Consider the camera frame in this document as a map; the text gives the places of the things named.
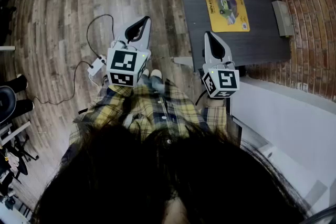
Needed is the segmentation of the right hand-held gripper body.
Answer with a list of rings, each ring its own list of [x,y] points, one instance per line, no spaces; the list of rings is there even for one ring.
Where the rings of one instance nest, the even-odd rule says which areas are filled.
[[[211,32],[224,47],[222,61],[205,58],[202,81],[210,98],[229,98],[239,90],[239,71],[235,68],[232,52],[228,44]]]

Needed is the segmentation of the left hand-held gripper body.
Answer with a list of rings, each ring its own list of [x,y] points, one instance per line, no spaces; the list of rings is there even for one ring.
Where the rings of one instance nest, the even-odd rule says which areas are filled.
[[[125,30],[134,20],[125,23],[117,31],[108,49],[107,76],[110,84],[135,87],[146,69],[151,52],[148,50],[150,32],[139,41],[127,43]]]

